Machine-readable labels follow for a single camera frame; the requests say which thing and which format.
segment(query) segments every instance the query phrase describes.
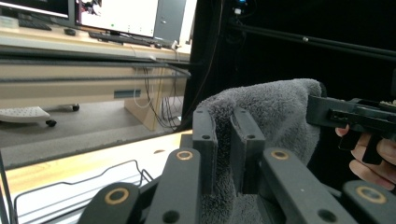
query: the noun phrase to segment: desk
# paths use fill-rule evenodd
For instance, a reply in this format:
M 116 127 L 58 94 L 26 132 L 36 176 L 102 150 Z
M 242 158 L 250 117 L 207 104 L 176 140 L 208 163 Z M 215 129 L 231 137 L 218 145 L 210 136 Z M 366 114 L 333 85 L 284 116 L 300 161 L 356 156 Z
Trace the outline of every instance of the desk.
M 145 141 L 9 170 L 7 171 L 7 181 L 11 195 L 14 197 L 26 190 L 60 181 L 87 178 L 103 172 L 112 165 L 129 160 L 137 160 L 140 169 L 146 169 L 155 178 L 161 175 L 169 153 L 179 148 L 180 138 L 184 133 L 192 133 L 192 131 L 168 134 Z
M 0 48 L 11 48 L 18 57 L 30 56 L 35 61 L 14 63 L 15 55 L 6 53 L 0 63 L 0 108 L 13 108 L 37 105 L 73 105 L 79 103 L 125 100 L 125 107 L 131 111 L 149 130 L 156 129 L 154 115 L 159 113 L 161 100 L 174 92 L 184 95 L 186 78 L 155 78 L 149 84 L 146 79 L 116 79 L 136 74 L 172 75 L 172 69 L 132 67 L 126 62 L 102 63 L 103 59 L 132 61 L 133 59 L 156 59 L 157 61 L 183 61 L 190 59 L 188 52 L 174 52 L 170 49 L 155 49 L 124 44 L 123 46 L 99 42 L 89 37 L 85 31 L 77 31 L 76 36 L 64 34 L 64 28 L 51 26 L 52 31 L 29 28 L 0 28 Z M 58 61 L 40 62 L 55 55 Z M 66 81 L 49 81 L 52 78 Z M 75 81 L 84 77 L 84 81 Z M 111 80 L 99 80 L 112 77 Z M 140 105 L 152 103 L 142 109 Z

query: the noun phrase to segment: computer monitor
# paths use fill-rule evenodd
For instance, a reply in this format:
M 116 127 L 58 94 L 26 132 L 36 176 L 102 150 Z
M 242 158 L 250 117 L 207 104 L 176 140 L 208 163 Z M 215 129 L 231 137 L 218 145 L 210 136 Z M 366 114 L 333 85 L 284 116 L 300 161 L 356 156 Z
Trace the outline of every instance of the computer monitor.
M 0 0 L 2 14 L 41 14 L 58 18 L 69 18 L 69 0 Z
M 76 24 L 154 37 L 158 0 L 76 0 Z

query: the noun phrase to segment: chair wheel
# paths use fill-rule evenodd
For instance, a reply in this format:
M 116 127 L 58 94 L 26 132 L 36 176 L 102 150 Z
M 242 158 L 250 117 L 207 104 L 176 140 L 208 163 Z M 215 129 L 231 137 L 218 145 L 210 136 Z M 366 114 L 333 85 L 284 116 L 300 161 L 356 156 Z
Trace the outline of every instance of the chair wheel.
M 47 120 L 46 124 L 48 124 L 50 127 L 54 127 L 56 124 L 56 121 L 53 119 Z
M 73 105 L 73 111 L 79 111 L 79 105 Z

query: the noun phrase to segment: gray carpet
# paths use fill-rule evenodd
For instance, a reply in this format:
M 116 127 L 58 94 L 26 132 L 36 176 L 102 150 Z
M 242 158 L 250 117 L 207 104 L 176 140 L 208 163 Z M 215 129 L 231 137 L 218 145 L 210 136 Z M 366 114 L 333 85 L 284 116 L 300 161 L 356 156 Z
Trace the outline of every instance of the gray carpet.
M 170 108 L 179 116 L 179 99 Z M 70 105 L 42 106 L 57 121 L 54 127 L 45 122 L 8 123 L 0 121 L 0 148 L 7 169 L 49 161 L 131 143 L 171 133 L 158 125 L 149 131 L 123 106 L 123 101 L 80 104 L 74 112 Z

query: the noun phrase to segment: gray cloth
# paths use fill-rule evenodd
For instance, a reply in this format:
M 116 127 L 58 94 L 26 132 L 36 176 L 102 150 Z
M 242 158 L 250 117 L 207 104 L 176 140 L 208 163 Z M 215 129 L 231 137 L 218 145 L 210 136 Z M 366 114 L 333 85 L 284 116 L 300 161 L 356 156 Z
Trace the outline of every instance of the gray cloth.
M 235 196 L 230 168 L 230 116 L 235 107 L 248 110 L 262 130 L 266 147 L 293 151 L 307 164 L 319 140 L 319 128 L 305 121 L 308 95 L 325 92 L 313 79 L 282 80 L 228 89 L 202 101 L 216 122 L 219 140 L 215 195 L 202 199 L 202 223 L 265 223 L 256 195 Z

